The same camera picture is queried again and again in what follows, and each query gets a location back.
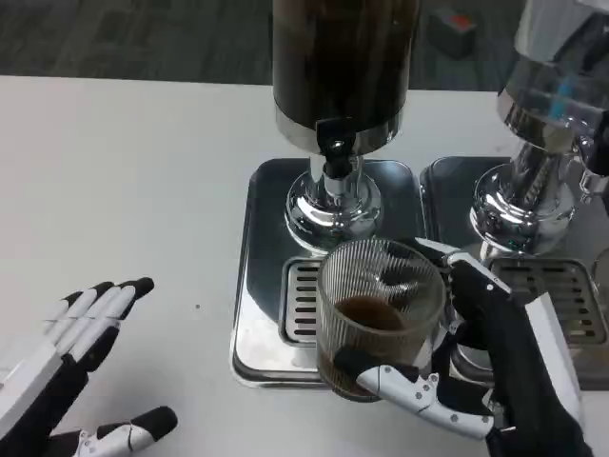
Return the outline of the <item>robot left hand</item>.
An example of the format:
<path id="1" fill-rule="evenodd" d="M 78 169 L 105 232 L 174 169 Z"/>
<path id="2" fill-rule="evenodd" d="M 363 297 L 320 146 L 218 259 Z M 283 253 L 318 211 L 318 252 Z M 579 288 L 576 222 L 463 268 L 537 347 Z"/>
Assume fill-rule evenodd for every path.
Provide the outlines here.
<path id="1" fill-rule="evenodd" d="M 149 277 L 102 282 L 55 302 L 33 335 L 1 356 L 1 453 L 4 456 L 131 456 L 178 426 L 156 407 L 93 432 L 54 430 L 106 360 L 122 322 L 150 293 Z"/>

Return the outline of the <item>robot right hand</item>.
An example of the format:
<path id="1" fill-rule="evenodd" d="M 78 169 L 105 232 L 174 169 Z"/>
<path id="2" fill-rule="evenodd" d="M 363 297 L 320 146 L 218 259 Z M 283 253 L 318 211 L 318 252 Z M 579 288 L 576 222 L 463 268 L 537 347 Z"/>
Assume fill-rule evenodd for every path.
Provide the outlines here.
<path id="1" fill-rule="evenodd" d="M 524 303 L 468 252 L 425 238 L 404 247 L 445 273 L 462 321 L 432 356 L 433 370 L 339 349 L 333 363 L 348 380 L 426 422 L 486 444 L 491 456 L 590 456 L 580 384 L 548 293 Z M 488 352 L 491 389 L 448 375 L 442 357 L 469 332 Z"/>

